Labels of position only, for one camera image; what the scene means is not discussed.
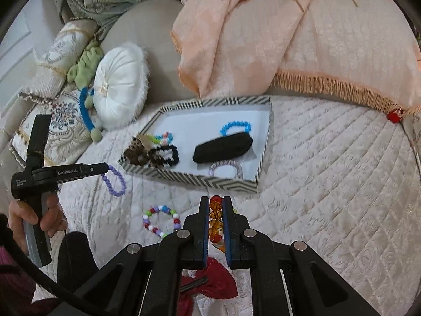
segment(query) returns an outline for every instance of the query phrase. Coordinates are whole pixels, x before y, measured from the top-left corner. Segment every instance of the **person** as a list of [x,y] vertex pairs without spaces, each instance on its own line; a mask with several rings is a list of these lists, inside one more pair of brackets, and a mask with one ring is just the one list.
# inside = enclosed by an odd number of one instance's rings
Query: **person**
[[[48,197],[47,206],[48,211],[39,225],[48,236],[53,237],[57,232],[65,231],[68,222],[56,193],[51,193]],[[38,216],[25,202],[11,201],[9,227],[16,243],[24,253],[28,254],[23,220],[36,225]],[[0,247],[0,265],[15,265],[4,247]],[[80,232],[66,234],[58,254],[57,283],[74,292],[97,271],[98,267],[94,262],[86,235]],[[5,273],[0,277],[1,298],[20,316],[46,316],[59,304],[57,298],[32,303],[35,288],[35,282],[22,271],[19,274]]]

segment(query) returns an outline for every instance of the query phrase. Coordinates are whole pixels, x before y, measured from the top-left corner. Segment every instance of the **black pouch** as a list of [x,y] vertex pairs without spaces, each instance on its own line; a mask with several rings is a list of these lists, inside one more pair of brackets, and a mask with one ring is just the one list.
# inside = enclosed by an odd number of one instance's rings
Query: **black pouch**
[[246,132],[216,138],[197,145],[193,161],[203,164],[238,158],[250,149],[252,143],[253,139]]

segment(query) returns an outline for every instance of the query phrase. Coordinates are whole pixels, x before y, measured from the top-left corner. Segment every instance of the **shallow tray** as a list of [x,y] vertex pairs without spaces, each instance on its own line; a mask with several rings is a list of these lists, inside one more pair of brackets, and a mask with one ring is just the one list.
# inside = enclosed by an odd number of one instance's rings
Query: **shallow tray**
[[[141,167],[130,164],[122,155],[119,164],[133,175],[225,190],[257,192],[271,115],[270,96],[188,100],[164,106],[139,134],[171,132],[172,144],[177,146],[180,163],[164,169]],[[252,148],[235,159],[243,169],[243,180],[233,178],[236,170],[230,166],[219,167],[215,170],[214,177],[209,176],[211,164],[197,164],[192,159],[197,145],[220,137],[222,127],[232,121],[251,123]],[[227,134],[239,131],[242,131],[242,127],[233,127]]]

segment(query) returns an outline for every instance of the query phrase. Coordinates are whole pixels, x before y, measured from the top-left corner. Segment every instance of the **human hand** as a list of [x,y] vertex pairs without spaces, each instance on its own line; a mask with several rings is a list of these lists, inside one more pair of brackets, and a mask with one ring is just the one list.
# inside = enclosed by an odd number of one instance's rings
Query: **human hand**
[[[67,229],[67,220],[61,206],[58,203],[58,196],[52,193],[47,199],[48,211],[41,219],[39,226],[44,232],[48,232],[51,238],[55,233]],[[38,223],[38,216],[29,204],[22,201],[12,201],[9,204],[9,227],[13,232],[13,239],[24,253],[28,253],[25,240],[23,220],[31,225]]]

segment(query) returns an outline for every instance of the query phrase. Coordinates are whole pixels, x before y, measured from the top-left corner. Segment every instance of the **quilted bedspread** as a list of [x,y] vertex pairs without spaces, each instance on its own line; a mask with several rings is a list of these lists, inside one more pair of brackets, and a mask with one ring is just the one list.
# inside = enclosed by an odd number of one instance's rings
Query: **quilted bedspread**
[[[197,212],[202,195],[230,195],[252,228],[285,244],[307,242],[381,315],[404,315],[420,283],[421,185],[401,125],[368,108],[316,98],[274,96],[272,102],[259,193],[125,174],[128,191],[119,199],[100,177],[90,177],[61,189],[70,229],[87,234],[95,260],[103,266],[131,242],[159,240],[142,227],[142,214],[151,205],[166,204],[183,221]],[[79,161],[118,166],[132,135],[158,107],[148,106],[134,124],[105,133]],[[155,217],[153,223],[171,228],[166,215]],[[209,250],[226,264],[223,253],[212,246]],[[224,301],[197,296],[194,315],[252,315],[249,273],[232,274],[239,296]]]

